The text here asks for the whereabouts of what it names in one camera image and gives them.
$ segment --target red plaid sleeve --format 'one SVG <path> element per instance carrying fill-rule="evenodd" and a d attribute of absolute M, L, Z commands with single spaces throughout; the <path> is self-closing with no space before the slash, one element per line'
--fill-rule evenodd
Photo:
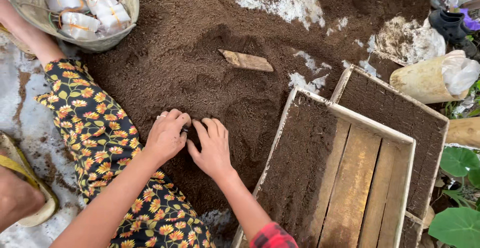
<path fill-rule="evenodd" d="M 277 223 L 269 223 L 250 242 L 251 248 L 298 248 L 295 240 Z"/>

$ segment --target left hand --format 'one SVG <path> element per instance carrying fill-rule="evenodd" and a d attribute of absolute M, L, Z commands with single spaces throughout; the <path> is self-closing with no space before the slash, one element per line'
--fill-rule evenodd
<path fill-rule="evenodd" d="M 187 133 L 180 134 L 185 124 L 188 126 L 192 124 L 188 114 L 177 109 L 162 112 L 148 134 L 142 153 L 158 157 L 159 162 L 166 162 L 173 158 L 187 141 Z"/>

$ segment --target hand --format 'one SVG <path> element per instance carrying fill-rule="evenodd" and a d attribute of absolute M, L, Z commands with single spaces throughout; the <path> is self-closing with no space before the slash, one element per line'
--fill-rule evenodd
<path fill-rule="evenodd" d="M 207 125 L 208 132 L 199 121 L 193 120 L 201 143 L 201 153 L 191 140 L 187 141 L 188 152 L 195 164 L 218 183 L 235 171 L 230 164 L 229 132 L 217 119 L 204 118 L 201 121 Z"/>
<path fill-rule="evenodd" d="M 160 156 L 163 159 L 161 162 L 173 158 L 187 141 L 187 133 L 180 134 L 185 124 L 188 126 L 192 124 L 188 114 L 177 109 L 162 112 L 148 134 L 147 144 L 142 153 L 149 153 L 153 157 Z"/>

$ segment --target wooden seedling tray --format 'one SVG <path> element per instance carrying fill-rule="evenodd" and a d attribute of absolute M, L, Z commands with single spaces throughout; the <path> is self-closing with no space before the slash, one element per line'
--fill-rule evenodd
<path fill-rule="evenodd" d="M 413 174 L 417 174 L 417 176 L 421 176 L 421 174 L 423 174 L 424 167 L 425 166 L 430 166 L 431 168 L 429 168 L 429 172 L 432 173 L 431 176 L 428 176 L 429 182 L 427 184 L 425 184 L 425 190 L 426 190 L 426 193 L 428 193 L 428 197 L 423 202 L 418 202 L 418 201 L 414 202 L 416 204 L 416 206 L 419 206 L 418 209 L 420 209 L 420 211 L 419 211 L 420 213 L 417 214 L 417 215 L 414 215 L 414 214 L 412 214 L 408 211 L 405 213 L 405 215 L 408 217 L 408 222 L 409 222 L 409 224 L 411 224 L 411 226 L 407 227 L 405 229 L 405 230 L 408 230 L 409 233 L 404 233 L 404 234 L 411 235 L 412 233 L 416 232 L 416 234 L 417 234 L 416 244 L 418 245 L 418 242 L 420 241 L 420 238 L 421 238 L 421 235 L 422 235 L 422 230 L 423 230 L 422 229 L 423 218 L 425 217 L 425 214 L 427 213 L 427 209 L 429 207 L 429 202 L 430 202 L 430 199 L 432 197 L 432 191 L 434 189 L 434 184 L 435 184 L 435 180 L 436 180 L 436 174 L 438 172 L 438 167 L 440 166 L 440 160 L 441 160 L 442 151 L 443 151 L 443 144 L 445 143 L 445 140 L 447 138 L 447 130 L 448 130 L 448 126 L 449 126 L 449 120 L 446 116 L 443 116 L 439 112 L 429 108 L 425 104 L 415 100 L 414 98 L 404 94 L 403 92 L 400 92 L 399 90 L 397 90 L 393 86 L 385 83 L 384 81 L 382 81 L 380 79 L 377 79 L 376 77 L 366 73 L 360 67 L 357 67 L 355 65 L 351 65 L 349 68 L 345 69 L 342 76 L 340 77 L 340 80 L 339 80 L 339 82 L 338 82 L 338 84 L 337 84 L 337 86 L 336 86 L 336 88 L 333 92 L 332 98 L 330 99 L 333 103 L 336 103 L 336 104 L 340 103 L 341 104 L 340 100 L 342 98 L 342 94 L 345 91 L 345 88 L 346 88 L 346 86 L 349 82 L 349 79 L 352 76 L 352 73 L 359 74 L 361 77 L 364 77 L 364 78 L 368 79 L 369 82 L 372 82 L 372 83 L 380 86 L 381 88 L 379 88 L 379 89 L 381 90 L 381 92 L 385 93 L 385 96 L 387 96 L 386 93 L 388 92 L 388 95 L 393 94 L 394 96 L 398 96 L 400 99 L 403 99 L 403 100 L 406 100 L 406 101 L 410 102 L 411 104 L 413 104 L 413 107 L 411 108 L 411 112 L 413 112 L 413 111 L 423 111 L 423 112 L 433 116 L 434 118 L 437 118 L 437 120 L 439 120 L 439 121 L 446 122 L 446 125 L 444 127 L 439 128 L 440 129 L 439 132 L 441 133 L 441 136 L 442 136 L 442 142 L 438 146 L 440 148 L 440 154 L 439 154 L 438 157 L 432 157 L 431 158 L 431 159 L 436 159 L 436 162 L 433 163 L 432 165 L 427 165 L 427 164 L 423 165 L 422 164 L 422 166 L 423 166 L 422 170 L 418 170 L 418 171 L 414 170 L 413 171 Z M 365 90 L 366 95 L 369 95 L 370 92 L 372 92 L 372 91 Z M 384 115 L 392 114 L 392 111 L 385 108 L 384 105 L 381 104 L 381 103 L 378 103 L 375 106 L 382 107 Z M 379 119 L 376 119 L 374 116 L 370 116 L 370 118 L 372 118 L 376 121 L 381 121 Z"/>
<path fill-rule="evenodd" d="M 300 93 L 325 105 L 337 117 L 333 150 L 317 187 L 318 201 L 308 235 L 318 240 L 318 247 L 398 247 L 416 141 L 299 87 L 288 97 L 253 196 L 262 189 L 270 165 L 276 162 L 274 151 L 289 108 Z M 232 247 L 247 246 L 239 227 Z"/>

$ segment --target floral fabric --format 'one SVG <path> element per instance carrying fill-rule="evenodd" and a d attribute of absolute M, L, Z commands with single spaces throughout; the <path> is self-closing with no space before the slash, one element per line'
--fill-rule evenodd
<path fill-rule="evenodd" d="M 85 64 L 61 59 L 44 69 L 52 92 L 35 99 L 53 110 L 54 124 L 74 157 L 78 186 L 89 203 L 143 146 L 125 111 L 94 83 Z M 188 200 L 158 169 L 125 215 L 109 247 L 215 245 Z"/>

